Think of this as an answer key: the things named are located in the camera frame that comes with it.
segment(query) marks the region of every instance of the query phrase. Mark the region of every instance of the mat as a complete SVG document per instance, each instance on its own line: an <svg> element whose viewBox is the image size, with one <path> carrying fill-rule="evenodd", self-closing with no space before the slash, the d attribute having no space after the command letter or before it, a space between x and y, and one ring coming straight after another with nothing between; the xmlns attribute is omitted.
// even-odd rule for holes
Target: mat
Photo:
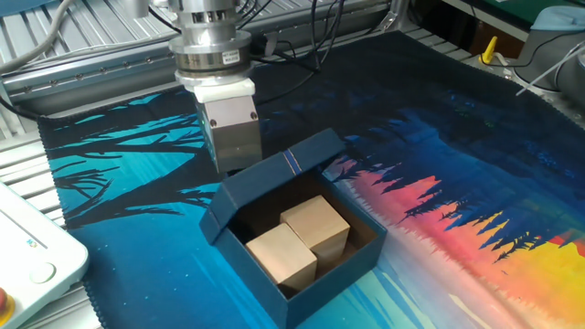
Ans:
<svg viewBox="0 0 585 329"><path fill-rule="evenodd" d="M257 99L305 74L256 69ZM325 175L388 228L378 266L300 327L585 325L585 132L518 89L392 33L259 107L267 156L333 127L347 152ZM199 230L221 177L194 113L168 90L40 122L106 329L274 327Z"/></svg>

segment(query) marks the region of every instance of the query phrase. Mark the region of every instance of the box lid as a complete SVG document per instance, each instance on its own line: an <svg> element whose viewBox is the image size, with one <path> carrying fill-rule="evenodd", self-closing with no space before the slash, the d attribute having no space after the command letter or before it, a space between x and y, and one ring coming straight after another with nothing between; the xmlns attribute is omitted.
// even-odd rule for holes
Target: box lid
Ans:
<svg viewBox="0 0 585 329"><path fill-rule="evenodd" d="M215 243L238 209L304 172L324 169L344 149L327 129L224 180L199 223L207 242Z"/></svg>

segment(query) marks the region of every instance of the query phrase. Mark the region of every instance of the white sticker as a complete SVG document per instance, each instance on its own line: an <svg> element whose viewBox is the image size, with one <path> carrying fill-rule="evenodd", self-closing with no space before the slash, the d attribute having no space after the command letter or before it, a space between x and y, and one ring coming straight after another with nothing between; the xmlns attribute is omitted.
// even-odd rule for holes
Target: white sticker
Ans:
<svg viewBox="0 0 585 329"><path fill-rule="evenodd" d="M223 65L239 62L239 50L226 51L223 54Z"/></svg>

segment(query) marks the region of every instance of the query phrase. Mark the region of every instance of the white device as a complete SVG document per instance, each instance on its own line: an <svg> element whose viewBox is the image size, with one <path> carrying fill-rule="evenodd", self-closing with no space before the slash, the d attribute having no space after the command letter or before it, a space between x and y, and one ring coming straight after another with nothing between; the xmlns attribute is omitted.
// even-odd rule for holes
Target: white device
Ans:
<svg viewBox="0 0 585 329"><path fill-rule="evenodd" d="M85 246L0 183L0 288L14 308L0 312L1 329L16 329L59 298L88 264Z"/></svg>

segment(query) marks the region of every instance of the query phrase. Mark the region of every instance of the orange sky print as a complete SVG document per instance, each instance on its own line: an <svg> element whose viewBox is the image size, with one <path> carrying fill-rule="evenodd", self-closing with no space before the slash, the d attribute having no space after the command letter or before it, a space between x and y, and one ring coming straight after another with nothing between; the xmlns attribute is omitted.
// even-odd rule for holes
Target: orange sky print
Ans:
<svg viewBox="0 0 585 329"><path fill-rule="evenodd" d="M343 164L336 168L338 173L351 168L351 164ZM361 172L359 178L347 183L357 197L367 202L370 210L383 214L384 223L391 237L396 235L410 236L406 243L413 249L424 249L416 244L432 245L426 249L428 257L443 263L445 269L456 271L451 273L451 282L457 285L464 277L471 276L476 287L491 293L503 307L498 312L489 312L493 305L485 307L477 301L479 293L459 296L459 301L467 311L475 316L482 314L484 325L488 327L538 327L538 328L583 328L585 313L577 305L585 303L585 257L583 257L582 241L574 241L563 245L569 235L555 237L551 241L533 250L520 249L505 259L498 260L503 250L512 249L514 243L505 244L499 250L481 248L486 239L504 224L478 234L496 217L474 225L470 222L458 228L447 229L453 222L444 218L453 212L455 203L443 205L430 212L406 218L405 214L431 196L419 198L439 181L433 177L397 190L383 193L384 189L395 182L375 184L382 174ZM495 317L507 317L505 324L493 324Z"/></svg>

